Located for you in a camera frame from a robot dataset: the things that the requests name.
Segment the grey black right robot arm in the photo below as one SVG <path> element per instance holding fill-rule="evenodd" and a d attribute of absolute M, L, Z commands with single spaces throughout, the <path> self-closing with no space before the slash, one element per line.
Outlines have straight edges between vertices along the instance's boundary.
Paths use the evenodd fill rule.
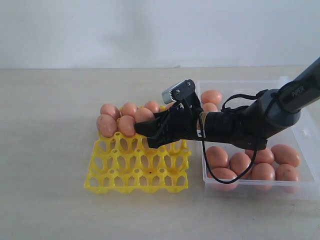
<path fill-rule="evenodd" d="M 169 108 L 157 112 L 153 120 L 135 124 L 135 131 L 147 138 L 150 148 L 193 140 L 263 150 L 268 138 L 295 125 L 301 109 L 320 98 L 320 62 L 316 60 L 279 89 L 265 89 L 255 95 L 240 93 L 239 98 L 252 104 L 223 106 L 219 112 L 204 111 L 195 90 L 190 79 L 173 85 L 162 94 Z"/>

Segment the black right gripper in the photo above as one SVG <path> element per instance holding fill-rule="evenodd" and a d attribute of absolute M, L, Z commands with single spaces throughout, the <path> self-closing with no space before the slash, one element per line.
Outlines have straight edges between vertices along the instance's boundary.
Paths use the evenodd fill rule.
<path fill-rule="evenodd" d="M 147 137 L 148 147 L 152 149 L 179 140 L 200 141 L 203 138 L 199 124 L 202 111 L 198 96 L 192 93 L 183 100 L 175 101 L 169 109 L 154 113 L 155 119 L 136 123 L 135 131 Z"/>

